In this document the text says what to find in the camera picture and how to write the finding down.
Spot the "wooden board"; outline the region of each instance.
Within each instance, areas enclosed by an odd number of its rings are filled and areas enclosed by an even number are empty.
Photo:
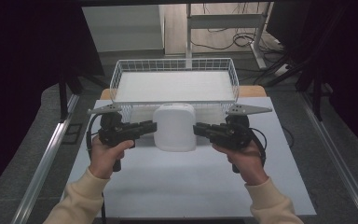
[[[110,89],[103,90],[100,100],[110,100]],[[239,97],[265,97],[266,91],[261,86],[240,86]]]

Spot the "gray floor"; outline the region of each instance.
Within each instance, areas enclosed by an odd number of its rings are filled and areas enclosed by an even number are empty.
[[[225,55],[200,54],[198,56],[227,56],[233,58],[237,68],[256,70],[255,61],[249,52]],[[102,62],[106,77],[100,77],[100,79],[109,81],[109,74],[112,73],[116,60],[118,58],[123,59],[123,57],[130,59],[161,58],[164,56],[158,52],[143,53],[142,55],[138,52],[124,56],[104,54],[102,55]],[[243,80],[242,85],[253,84],[255,80],[253,76],[256,74],[259,73],[238,71],[239,79]],[[263,81],[271,78],[273,78],[273,75],[265,77]],[[81,78],[81,82],[85,90],[80,95],[76,113],[71,123],[73,125],[81,124],[81,133],[84,133],[89,120],[86,111],[88,108],[93,107],[95,100],[100,97],[102,88],[84,78]],[[293,140],[295,141],[292,146],[292,152],[318,214],[315,217],[302,217],[302,219],[306,223],[358,223],[358,210],[351,195],[342,184],[335,166],[331,162],[320,137],[301,104],[299,94],[294,88],[295,82],[296,77],[292,77],[273,88],[267,88],[266,91],[272,99],[282,126],[293,134],[294,139],[287,134],[287,141],[289,144]],[[44,92],[42,106],[33,126],[24,138],[15,158],[0,178],[0,223],[8,223],[13,218],[57,125],[60,114],[59,109],[58,88],[53,86]],[[323,98],[322,113],[324,125],[335,140],[344,161],[358,180],[358,139],[342,122],[328,103],[327,98]],[[41,223],[52,206],[59,201],[67,177],[72,169],[82,135],[71,145],[70,142],[74,139],[71,135],[65,136],[64,142],[67,143],[62,144],[59,148],[28,223]],[[255,223],[252,218],[246,218],[245,221],[246,223]]]
[[[216,14],[261,14],[267,3],[217,3],[217,4],[192,4],[191,15],[216,15]],[[186,52],[187,39],[187,21],[186,21],[186,5],[165,5],[164,10],[164,36],[165,36],[165,52],[167,54],[178,54]],[[218,49],[204,48],[193,46],[193,52],[210,52],[219,53],[224,51],[243,51],[242,47],[231,45],[233,36],[238,33],[248,33],[253,36],[254,28],[227,29],[216,32],[221,29],[194,29],[191,31],[191,41],[194,44],[201,44]]]

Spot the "sweater cuff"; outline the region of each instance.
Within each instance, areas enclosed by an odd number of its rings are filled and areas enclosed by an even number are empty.
[[[248,189],[249,195],[252,198],[252,207],[254,209],[269,208],[281,203],[285,198],[272,183],[271,177],[261,185],[245,185],[245,187]]]
[[[94,176],[89,168],[82,175],[80,179],[74,182],[73,187],[76,191],[83,196],[101,197],[104,187],[110,179],[100,179]]]

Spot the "gray carpet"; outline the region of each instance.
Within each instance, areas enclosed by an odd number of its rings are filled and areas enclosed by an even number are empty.
[[[255,61],[250,53],[206,56],[227,56],[233,58],[236,67],[239,68],[238,76],[241,80],[241,85],[253,84],[256,79],[255,76],[260,74],[260,72],[240,70],[240,68],[256,70]],[[158,52],[126,56],[129,59],[161,57],[162,55]],[[109,76],[113,72],[117,59],[123,59],[123,55],[104,55],[102,62],[106,77],[100,77],[100,79],[109,82]],[[267,81],[271,78],[273,76],[266,76],[261,81]],[[292,77],[273,88],[267,88],[266,91],[272,99],[282,126],[290,131],[294,137],[292,139],[292,136],[288,132],[285,132],[288,143],[291,144],[294,141],[291,149],[318,214],[314,217],[302,217],[301,219],[306,223],[315,224],[358,223],[358,210],[301,104],[299,94],[294,88],[295,82],[296,77]],[[65,143],[58,150],[56,159],[51,166],[44,187],[28,219],[28,223],[43,222],[51,208],[60,200],[79,144],[88,125],[89,116],[86,114],[86,111],[88,108],[93,107],[95,100],[100,97],[102,89],[99,86],[84,78],[81,78],[81,83],[85,90],[80,95],[76,112],[72,118],[71,124],[73,127],[71,127],[68,135],[65,136],[63,140]],[[58,99],[57,86],[53,86],[43,93],[42,106],[34,120],[33,126],[24,138],[16,156],[0,178],[0,223],[8,223],[13,218],[22,196],[33,177],[34,170],[43,156],[48,141],[60,118]],[[328,103],[327,97],[322,100],[322,116],[324,118],[324,125],[334,139],[344,161],[358,180],[358,139],[339,118]],[[81,135],[69,134],[75,132],[77,128],[80,128]],[[245,222],[256,223],[253,218],[246,218]],[[96,219],[94,223],[101,223],[101,220]],[[218,223],[238,222],[219,221]]]

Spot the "metal frame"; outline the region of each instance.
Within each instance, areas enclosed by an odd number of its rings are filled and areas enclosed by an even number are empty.
[[[256,28],[255,40],[251,43],[252,53],[255,56],[258,67],[261,70],[267,69],[261,53],[259,44],[264,31],[267,16],[269,14],[270,2],[267,3],[262,14],[244,15],[191,15],[191,4],[187,4],[187,41],[186,58],[192,58],[191,30],[212,29],[212,28]]]
[[[54,161],[55,155],[57,154],[58,148],[60,147],[66,129],[71,122],[78,98],[78,95],[72,95],[69,99],[67,119],[57,125],[54,134],[48,143],[48,147],[45,150],[45,154],[43,154],[42,160],[39,162],[39,165],[34,172],[34,177],[32,178],[28,189],[25,191],[19,208],[17,209],[16,214],[10,223],[26,223],[28,217],[31,215],[37,196],[39,195],[39,192],[45,183],[48,171],[50,170],[51,164]]]
[[[354,204],[358,209],[358,182],[351,173],[350,168],[347,166],[346,162],[342,159],[341,154],[337,146],[334,144],[334,141],[331,139],[329,132],[325,129],[324,123],[319,121],[318,118],[314,115],[311,109],[310,98],[307,93],[302,92],[300,94],[301,103],[305,110],[307,111],[310,121],[312,122],[315,130],[321,137],[321,140],[324,144],[327,153],[330,156],[331,161],[336,166],[338,174],[340,175],[342,182],[344,183],[348,193],[351,195]]]
[[[117,89],[124,72],[171,72],[171,71],[227,71],[234,96],[233,100],[226,101],[185,101],[180,103],[192,104],[196,107],[205,107],[208,105],[220,105],[223,114],[228,111],[229,107],[237,102],[240,94],[239,81],[235,70],[234,62],[229,58],[197,58],[197,59],[151,59],[151,60],[119,60],[116,64],[115,71],[110,83],[110,97],[117,104],[123,116],[123,120],[130,122],[131,111],[133,106],[159,106],[172,102],[117,102]]]

